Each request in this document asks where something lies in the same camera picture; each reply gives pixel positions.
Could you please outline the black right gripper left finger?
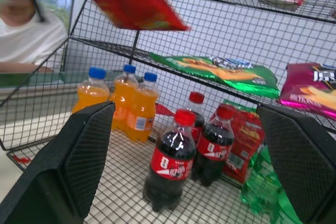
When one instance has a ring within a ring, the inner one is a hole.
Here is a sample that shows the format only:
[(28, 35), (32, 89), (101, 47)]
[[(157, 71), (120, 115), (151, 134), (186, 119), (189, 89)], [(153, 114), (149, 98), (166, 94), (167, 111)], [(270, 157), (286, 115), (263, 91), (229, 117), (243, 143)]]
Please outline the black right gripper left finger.
[(113, 102), (70, 116), (0, 203), (0, 224), (83, 224), (104, 170)]

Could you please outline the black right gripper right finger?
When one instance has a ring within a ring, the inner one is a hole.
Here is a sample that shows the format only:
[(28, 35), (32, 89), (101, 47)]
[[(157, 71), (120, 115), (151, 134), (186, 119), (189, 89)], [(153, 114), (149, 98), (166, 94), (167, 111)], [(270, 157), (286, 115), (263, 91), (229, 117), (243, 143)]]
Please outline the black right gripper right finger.
[(336, 224), (336, 140), (314, 118), (259, 104), (269, 155), (303, 224)]

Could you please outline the green conveyor belt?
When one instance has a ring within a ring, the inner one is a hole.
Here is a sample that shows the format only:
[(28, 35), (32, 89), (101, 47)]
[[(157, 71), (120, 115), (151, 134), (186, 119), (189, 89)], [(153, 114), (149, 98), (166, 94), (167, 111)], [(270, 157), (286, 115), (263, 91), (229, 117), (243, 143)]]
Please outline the green conveyor belt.
[(87, 72), (37, 72), (30, 78), (30, 73), (0, 73), (0, 88), (20, 86), (39, 86), (42, 84), (80, 83), (88, 78)]

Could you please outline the green plastic bottle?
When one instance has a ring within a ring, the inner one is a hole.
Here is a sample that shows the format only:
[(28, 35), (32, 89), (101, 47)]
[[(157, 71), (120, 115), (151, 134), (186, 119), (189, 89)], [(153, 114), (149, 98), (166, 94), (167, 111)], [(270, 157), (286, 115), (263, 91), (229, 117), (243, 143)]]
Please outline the green plastic bottle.
[(267, 214), (270, 224), (303, 224), (274, 171), (267, 146), (258, 153), (241, 190), (242, 202), (256, 214)]

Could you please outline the magenta chip bag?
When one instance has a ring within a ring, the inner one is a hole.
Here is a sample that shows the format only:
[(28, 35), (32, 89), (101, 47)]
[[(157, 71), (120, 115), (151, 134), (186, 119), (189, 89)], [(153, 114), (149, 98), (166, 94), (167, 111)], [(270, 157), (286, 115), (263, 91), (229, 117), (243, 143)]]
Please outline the magenta chip bag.
[(336, 121), (336, 67), (309, 63), (287, 64), (279, 103)]

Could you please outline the orange soda bottle blue cap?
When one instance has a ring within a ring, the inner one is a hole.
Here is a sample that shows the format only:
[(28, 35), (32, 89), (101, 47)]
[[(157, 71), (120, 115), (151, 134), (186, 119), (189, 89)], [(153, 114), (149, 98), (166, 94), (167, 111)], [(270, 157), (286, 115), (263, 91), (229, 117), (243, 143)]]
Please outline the orange soda bottle blue cap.
[(126, 133), (132, 141), (147, 141), (156, 114), (156, 101), (160, 96), (157, 87), (157, 74), (146, 72), (143, 82), (139, 83), (134, 92), (134, 101), (130, 106)]
[(125, 131), (129, 108), (139, 85), (135, 78), (135, 71), (135, 66), (124, 65), (123, 72), (114, 79), (114, 91), (110, 96), (110, 101), (113, 101), (115, 105), (111, 127), (113, 131)]
[(72, 114), (98, 103), (109, 100), (110, 91), (104, 82), (106, 71), (97, 67), (90, 67), (88, 79), (77, 87), (78, 101), (72, 108)]

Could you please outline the cola bottle red cap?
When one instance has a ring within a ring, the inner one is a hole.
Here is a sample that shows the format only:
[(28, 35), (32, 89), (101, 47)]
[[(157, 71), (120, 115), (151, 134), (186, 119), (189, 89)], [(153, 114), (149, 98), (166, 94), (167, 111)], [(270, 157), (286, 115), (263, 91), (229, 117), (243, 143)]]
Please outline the cola bottle red cap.
[(205, 123), (205, 119), (202, 114), (203, 101), (204, 101), (203, 94), (196, 91), (192, 91), (188, 97), (188, 100), (184, 104), (185, 109), (193, 112), (196, 115), (194, 127), (192, 128), (192, 136), (195, 143), (198, 142)]
[(196, 155), (195, 119), (195, 113), (178, 109), (171, 126), (156, 140), (142, 193), (155, 212), (174, 210), (180, 202)]
[(226, 158), (234, 142), (231, 121), (236, 109), (221, 104), (211, 119), (205, 124), (197, 142), (197, 153), (194, 159), (191, 178), (209, 187), (218, 180)]

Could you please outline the green chip bag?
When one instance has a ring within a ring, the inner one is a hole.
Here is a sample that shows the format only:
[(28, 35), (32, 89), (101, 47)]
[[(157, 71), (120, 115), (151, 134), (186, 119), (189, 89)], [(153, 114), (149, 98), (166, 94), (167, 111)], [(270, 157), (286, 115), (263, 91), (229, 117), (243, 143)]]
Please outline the green chip bag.
[(268, 68), (239, 59), (224, 57), (160, 56), (151, 58), (183, 73), (234, 88), (240, 92), (279, 98), (277, 78)]

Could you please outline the person in white shirt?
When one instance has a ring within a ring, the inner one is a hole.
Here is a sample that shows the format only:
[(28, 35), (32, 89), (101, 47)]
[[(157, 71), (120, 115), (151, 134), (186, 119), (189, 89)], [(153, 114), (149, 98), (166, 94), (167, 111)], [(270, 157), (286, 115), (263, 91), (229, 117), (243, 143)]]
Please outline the person in white shirt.
[(33, 0), (8, 0), (0, 5), (0, 73), (58, 72), (64, 23), (45, 11), (41, 22)]

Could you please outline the red chip bag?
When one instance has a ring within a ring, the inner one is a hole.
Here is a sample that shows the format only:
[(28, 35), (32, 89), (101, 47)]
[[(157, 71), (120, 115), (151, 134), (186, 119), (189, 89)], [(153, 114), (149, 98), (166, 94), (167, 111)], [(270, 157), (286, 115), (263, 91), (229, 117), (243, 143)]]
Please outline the red chip bag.
[(166, 0), (94, 0), (121, 29), (186, 31)]

